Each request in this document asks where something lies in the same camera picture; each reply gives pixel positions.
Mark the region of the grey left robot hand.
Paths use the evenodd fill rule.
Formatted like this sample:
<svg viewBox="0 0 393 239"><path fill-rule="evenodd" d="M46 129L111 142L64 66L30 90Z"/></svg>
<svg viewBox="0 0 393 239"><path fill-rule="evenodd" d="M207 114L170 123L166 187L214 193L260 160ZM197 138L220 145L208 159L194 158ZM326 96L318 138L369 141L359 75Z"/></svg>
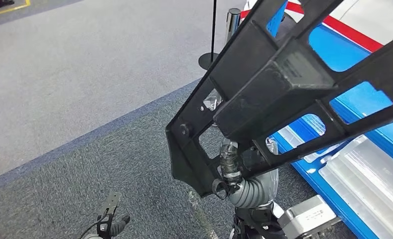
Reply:
<svg viewBox="0 0 393 239"><path fill-rule="evenodd" d="M120 221L112 223L109 232L109 238L111 239L118 236L125 229L130 220L130 215L125 215Z"/></svg>

